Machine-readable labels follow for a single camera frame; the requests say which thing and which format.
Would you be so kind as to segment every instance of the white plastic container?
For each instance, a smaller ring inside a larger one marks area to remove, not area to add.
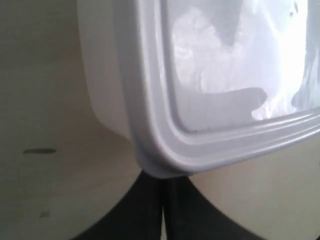
[[[307,0],[112,2],[78,0],[88,89],[107,128],[129,138],[128,119],[149,174],[204,172],[319,132]]]

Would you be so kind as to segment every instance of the plastic container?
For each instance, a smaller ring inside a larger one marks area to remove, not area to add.
[[[89,94],[127,138],[128,119],[149,174],[204,172],[319,132],[307,0],[112,3],[78,1]]]

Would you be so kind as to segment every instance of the container lid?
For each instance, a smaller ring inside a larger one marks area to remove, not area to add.
[[[208,171],[320,130],[320,33],[307,0],[113,4],[132,138],[148,173]]]

